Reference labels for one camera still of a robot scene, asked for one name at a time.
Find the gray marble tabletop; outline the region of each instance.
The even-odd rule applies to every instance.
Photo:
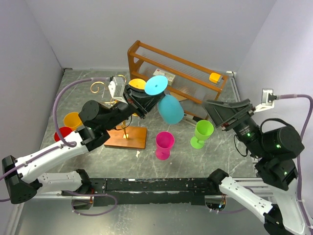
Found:
[[[65,70],[59,91],[69,83],[88,77],[107,77],[122,74],[129,78],[126,71],[94,71]],[[70,88],[61,98],[57,109],[59,126],[63,126],[63,118],[70,112],[80,112],[84,103],[90,99],[98,102],[110,100],[108,90],[100,86],[99,93],[90,92],[91,82],[79,84]],[[220,101],[235,102],[235,95],[228,80],[220,95]],[[190,101],[182,102],[183,108],[200,116],[205,111],[199,105]],[[217,168],[221,168],[233,177],[256,177],[252,159],[242,157],[235,149],[232,131],[222,132],[216,129],[202,149],[194,149],[190,145],[195,127],[185,121],[176,125],[165,123],[157,108],[153,108],[145,119],[133,117],[133,126],[147,127],[146,148],[118,149],[99,147],[94,151],[74,157],[51,169],[49,172],[70,172],[78,168],[85,169],[91,178],[156,178],[156,177],[207,177]],[[166,161],[160,161],[155,156],[155,137],[161,131],[169,131],[175,137],[175,145],[171,156]],[[54,143],[54,125],[50,116],[41,148]],[[244,152],[244,146],[239,143],[239,150]]]

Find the wooden base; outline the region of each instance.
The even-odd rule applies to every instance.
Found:
[[[105,143],[105,147],[120,147],[120,148],[140,148],[146,147],[147,128],[138,126],[129,126],[126,128],[128,138],[125,138],[124,131],[110,130],[108,131],[111,138]]]

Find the pink cup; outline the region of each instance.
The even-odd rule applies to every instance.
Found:
[[[171,133],[167,131],[158,133],[156,136],[156,157],[160,160],[168,159],[174,143],[175,138]]]

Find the gray wall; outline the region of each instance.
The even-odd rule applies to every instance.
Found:
[[[0,0],[1,158],[40,147],[61,68],[24,0]],[[0,198],[7,198],[0,182]],[[0,203],[0,234],[12,205]]]
[[[276,94],[313,95],[313,2],[278,0],[254,41],[237,73],[241,98],[260,103],[261,88],[274,88]],[[273,117],[283,118],[300,132],[308,112],[309,102],[298,98],[280,100],[271,111],[254,116],[260,123]],[[313,120],[304,136],[302,159],[303,195],[313,214]],[[278,124],[269,122],[267,129]]]
[[[141,40],[236,71],[276,0],[26,0],[62,67],[124,69]]]

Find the green goblet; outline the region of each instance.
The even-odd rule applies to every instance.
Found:
[[[214,131],[214,126],[207,120],[198,121],[195,129],[195,136],[191,138],[190,143],[196,149],[203,148],[204,141],[207,140]]]

